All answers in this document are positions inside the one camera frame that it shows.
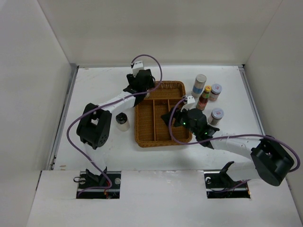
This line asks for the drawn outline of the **black-cap white spice jar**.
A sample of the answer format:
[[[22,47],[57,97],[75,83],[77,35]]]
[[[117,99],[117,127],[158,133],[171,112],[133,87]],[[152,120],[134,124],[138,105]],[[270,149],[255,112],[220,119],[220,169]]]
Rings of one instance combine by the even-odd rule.
[[[127,131],[130,128],[130,124],[125,113],[120,113],[116,116],[117,127],[120,131]]]

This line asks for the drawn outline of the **clear-lid white spice jar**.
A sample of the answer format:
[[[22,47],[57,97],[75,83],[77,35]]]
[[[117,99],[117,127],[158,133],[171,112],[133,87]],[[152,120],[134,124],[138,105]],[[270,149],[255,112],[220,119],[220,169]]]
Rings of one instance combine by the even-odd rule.
[[[144,99],[148,99],[149,97],[150,97],[150,92],[148,92],[146,95],[145,95],[145,97],[144,97]]]

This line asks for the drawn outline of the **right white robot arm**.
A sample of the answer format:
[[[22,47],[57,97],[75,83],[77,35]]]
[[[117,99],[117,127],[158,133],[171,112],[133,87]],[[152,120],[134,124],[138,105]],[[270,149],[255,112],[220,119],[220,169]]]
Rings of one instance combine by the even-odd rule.
[[[246,162],[229,161],[220,171],[220,183],[231,187],[241,180],[261,179],[279,186],[293,171],[294,159],[273,137],[262,135],[231,135],[210,125],[199,109],[177,109],[161,116],[171,127],[184,127],[203,147],[228,151],[247,159]]]

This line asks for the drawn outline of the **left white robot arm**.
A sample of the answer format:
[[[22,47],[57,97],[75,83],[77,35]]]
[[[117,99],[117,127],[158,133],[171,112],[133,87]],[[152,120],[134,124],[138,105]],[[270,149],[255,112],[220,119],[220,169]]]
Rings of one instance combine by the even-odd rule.
[[[96,150],[102,147],[109,137],[112,117],[137,106],[144,100],[148,90],[155,88],[155,78],[150,69],[133,70],[126,78],[129,85],[118,96],[100,105],[86,105],[76,134],[88,148]]]

